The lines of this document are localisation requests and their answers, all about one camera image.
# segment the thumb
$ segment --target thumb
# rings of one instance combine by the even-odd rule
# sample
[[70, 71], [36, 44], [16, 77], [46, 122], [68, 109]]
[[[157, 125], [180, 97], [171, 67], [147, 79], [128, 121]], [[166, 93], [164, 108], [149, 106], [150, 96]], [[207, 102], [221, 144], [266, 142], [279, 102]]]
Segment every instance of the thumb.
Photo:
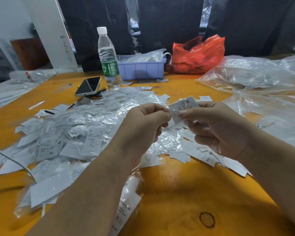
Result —
[[170, 113], [164, 112], [162, 110], [148, 114], [145, 116], [149, 119], [149, 122], [152, 124], [153, 128], [157, 129], [163, 123], [167, 123], [171, 120]]
[[221, 112], [216, 108], [192, 108], [179, 112], [182, 119], [215, 123], [222, 119]]

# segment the plastic container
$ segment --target plastic container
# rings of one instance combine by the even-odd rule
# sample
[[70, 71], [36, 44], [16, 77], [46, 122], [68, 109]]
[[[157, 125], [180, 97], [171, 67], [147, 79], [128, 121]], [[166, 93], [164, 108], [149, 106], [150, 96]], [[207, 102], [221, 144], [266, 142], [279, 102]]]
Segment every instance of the plastic container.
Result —
[[118, 68], [123, 80], [163, 79], [165, 63], [164, 57], [161, 62], [118, 63]]
[[98, 54], [104, 71], [107, 87], [110, 90], [121, 88], [120, 75], [117, 64], [117, 56], [114, 45], [107, 36], [106, 27], [97, 27]]

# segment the forearm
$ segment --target forearm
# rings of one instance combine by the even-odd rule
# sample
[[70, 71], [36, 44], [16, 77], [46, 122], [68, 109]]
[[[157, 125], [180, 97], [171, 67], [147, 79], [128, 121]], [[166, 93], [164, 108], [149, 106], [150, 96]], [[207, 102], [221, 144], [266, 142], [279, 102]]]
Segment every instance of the forearm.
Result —
[[27, 236], [108, 235], [131, 172], [122, 154], [107, 146]]
[[295, 223], [295, 147], [256, 129], [241, 163]]

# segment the white cable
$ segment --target white cable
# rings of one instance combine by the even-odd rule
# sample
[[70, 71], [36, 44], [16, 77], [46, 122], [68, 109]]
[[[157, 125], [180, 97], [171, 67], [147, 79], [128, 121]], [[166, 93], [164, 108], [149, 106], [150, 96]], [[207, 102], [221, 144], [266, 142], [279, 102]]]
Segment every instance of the white cable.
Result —
[[[9, 160], [15, 162], [16, 164], [18, 164], [20, 167], [23, 167], [25, 170], [28, 171], [28, 173], [32, 176], [32, 178], [35, 180], [36, 183], [38, 183], [37, 178], [35, 177], [35, 175], [33, 174], [33, 172], [25, 165], [23, 165], [21, 162], [18, 162], [17, 160], [13, 159], [12, 157], [6, 155], [5, 153], [3, 153], [2, 151], [0, 151], [0, 154], [6, 158], [8, 158]], [[41, 211], [41, 217], [44, 216], [45, 214], [45, 209], [46, 209], [46, 203], [43, 203], [43, 207], [42, 207], [42, 211]]]

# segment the table surface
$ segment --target table surface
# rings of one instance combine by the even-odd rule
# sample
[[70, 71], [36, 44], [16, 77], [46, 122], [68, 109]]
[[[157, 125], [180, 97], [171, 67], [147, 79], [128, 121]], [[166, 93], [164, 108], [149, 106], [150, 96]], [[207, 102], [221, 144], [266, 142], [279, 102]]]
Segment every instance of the table surface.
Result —
[[[42, 108], [75, 102], [74, 93], [83, 79], [99, 75], [57, 75], [1, 108], [0, 149], [21, 138], [21, 133], [14, 133], [20, 123]], [[140, 85], [153, 86], [157, 95], [170, 95], [172, 103], [190, 95], [197, 99], [209, 95], [213, 101], [231, 95], [196, 82], [197, 75], [165, 74], [165, 78], [168, 82]], [[251, 176], [242, 178], [231, 170], [219, 165], [211, 167], [194, 158], [185, 164], [167, 156], [165, 161], [165, 165], [141, 170], [144, 195], [120, 236], [295, 235], [295, 226]], [[39, 220], [40, 210], [18, 220], [13, 216], [17, 194], [28, 181], [24, 170], [0, 176], [0, 236], [24, 235]]]

